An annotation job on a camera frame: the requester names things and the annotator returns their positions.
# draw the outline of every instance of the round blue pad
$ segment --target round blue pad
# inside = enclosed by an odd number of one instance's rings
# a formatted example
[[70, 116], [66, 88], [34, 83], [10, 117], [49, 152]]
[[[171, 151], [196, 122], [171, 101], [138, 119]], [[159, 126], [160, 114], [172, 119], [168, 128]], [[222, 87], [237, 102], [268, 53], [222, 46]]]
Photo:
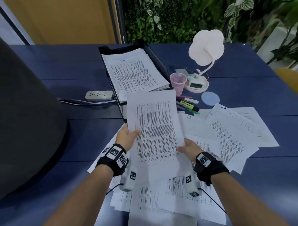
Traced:
[[204, 102], [204, 104], [214, 106], [216, 103], [219, 103], [219, 96], [212, 92], [204, 92], [201, 95], [201, 100]]

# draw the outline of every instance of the power strip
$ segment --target power strip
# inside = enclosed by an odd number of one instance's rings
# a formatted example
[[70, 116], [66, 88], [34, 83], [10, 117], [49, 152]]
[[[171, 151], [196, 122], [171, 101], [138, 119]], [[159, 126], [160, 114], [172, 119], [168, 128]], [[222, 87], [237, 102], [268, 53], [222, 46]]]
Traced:
[[101, 101], [110, 100], [113, 98], [113, 91], [89, 91], [86, 93], [85, 99], [87, 101]]

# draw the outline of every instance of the wrist strap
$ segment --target wrist strap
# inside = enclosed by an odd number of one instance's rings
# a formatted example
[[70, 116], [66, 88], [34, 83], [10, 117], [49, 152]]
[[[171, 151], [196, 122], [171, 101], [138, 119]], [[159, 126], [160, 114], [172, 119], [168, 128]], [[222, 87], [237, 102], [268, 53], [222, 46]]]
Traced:
[[96, 166], [109, 166], [114, 172], [114, 177], [122, 175], [129, 162], [126, 151], [120, 144], [113, 144], [112, 147], [104, 149], [99, 157]]
[[211, 176], [223, 172], [230, 173], [227, 167], [220, 161], [220, 158], [213, 153], [201, 152], [195, 158], [195, 172], [200, 181], [204, 181], [208, 186], [211, 183]]

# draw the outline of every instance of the highlighter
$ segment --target highlighter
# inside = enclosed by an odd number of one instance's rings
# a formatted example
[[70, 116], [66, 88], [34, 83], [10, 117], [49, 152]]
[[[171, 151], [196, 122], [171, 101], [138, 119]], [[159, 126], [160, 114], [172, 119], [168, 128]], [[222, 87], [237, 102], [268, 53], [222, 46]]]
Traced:
[[196, 107], [196, 106], [193, 106], [192, 104], [190, 104], [190, 103], [187, 103], [187, 102], [185, 102], [185, 101], [180, 101], [179, 102], [180, 104], [183, 104], [186, 108], [188, 108], [188, 109], [190, 109], [190, 110], [192, 110], [192, 111], [195, 111], [195, 112], [199, 112], [199, 108], [198, 107]]

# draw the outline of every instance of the pink cup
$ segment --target pink cup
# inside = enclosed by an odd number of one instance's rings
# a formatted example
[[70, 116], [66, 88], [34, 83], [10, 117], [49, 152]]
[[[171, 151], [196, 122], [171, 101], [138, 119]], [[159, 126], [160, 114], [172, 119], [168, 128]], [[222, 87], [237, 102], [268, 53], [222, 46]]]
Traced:
[[184, 84], [187, 81], [186, 75], [182, 73], [173, 73], [170, 75], [170, 81], [172, 86], [176, 90], [176, 96], [181, 96]]

